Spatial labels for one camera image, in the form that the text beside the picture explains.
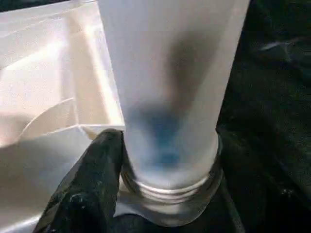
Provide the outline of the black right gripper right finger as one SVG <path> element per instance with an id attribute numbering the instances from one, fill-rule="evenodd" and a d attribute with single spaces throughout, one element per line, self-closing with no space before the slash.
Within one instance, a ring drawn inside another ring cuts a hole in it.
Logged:
<path id="1" fill-rule="evenodd" d="M 257 139 L 220 131 L 226 185 L 247 233 L 309 233 L 311 200 Z"/>

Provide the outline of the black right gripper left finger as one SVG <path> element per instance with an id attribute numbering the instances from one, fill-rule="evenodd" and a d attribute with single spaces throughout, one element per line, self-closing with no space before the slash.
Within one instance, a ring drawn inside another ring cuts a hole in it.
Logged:
<path id="1" fill-rule="evenodd" d="M 35 233 L 105 233 L 116 208 L 123 132 L 108 129 L 90 143 L 51 196 Z"/>

